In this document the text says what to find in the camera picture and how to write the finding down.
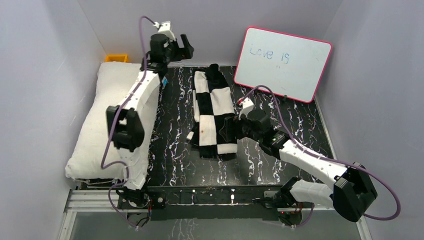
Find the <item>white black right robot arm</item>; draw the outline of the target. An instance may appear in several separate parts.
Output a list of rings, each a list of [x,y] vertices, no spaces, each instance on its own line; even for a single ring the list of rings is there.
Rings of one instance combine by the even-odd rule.
[[[302,149],[285,131],[274,128],[262,110],[252,110],[241,117],[225,117],[218,133],[225,140],[254,140],[266,154],[297,166],[320,181],[290,179],[274,196],[288,207],[295,207],[299,202],[314,203],[333,208],[346,220],[357,222],[378,197],[363,165],[332,163],[316,152]]]

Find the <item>white pillow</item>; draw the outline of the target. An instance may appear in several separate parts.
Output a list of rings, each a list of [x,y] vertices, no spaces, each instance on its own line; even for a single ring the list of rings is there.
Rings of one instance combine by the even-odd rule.
[[[113,179],[124,177],[122,164],[114,164],[101,169],[101,161],[109,138],[106,110],[109,106],[117,106],[137,80],[142,77],[141,64],[125,62],[104,62],[97,74],[96,92],[93,105],[82,125],[78,140],[71,158],[65,166],[65,176],[72,179]],[[130,177],[134,178],[134,167],[140,168],[138,184],[146,181],[148,155],[159,103],[160,82],[146,77],[140,89],[149,89],[149,96],[137,112],[145,131],[141,145],[139,161],[129,163]]]

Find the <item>black white checkered pillowcase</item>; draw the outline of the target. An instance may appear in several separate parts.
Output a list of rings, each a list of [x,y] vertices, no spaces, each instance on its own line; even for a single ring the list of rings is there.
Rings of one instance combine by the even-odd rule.
[[[225,118],[235,116],[234,103],[217,63],[193,71],[192,98],[194,125],[186,137],[188,142],[201,158],[233,157],[238,151],[237,140],[226,140],[219,131]]]

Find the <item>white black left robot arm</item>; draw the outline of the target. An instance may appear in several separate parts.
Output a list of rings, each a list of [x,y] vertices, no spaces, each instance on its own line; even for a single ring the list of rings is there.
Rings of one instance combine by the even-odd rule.
[[[114,185],[117,194],[136,208],[145,208],[152,202],[143,189],[149,165],[149,147],[154,130],[160,88],[171,62],[193,57],[194,48],[187,35],[181,34],[182,47],[178,41],[164,33],[150,37],[150,50],[143,55],[137,79],[118,105],[107,107],[107,147],[114,146],[118,160],[105,163],[106,169],[115,164],[122,166],[123,180]]]

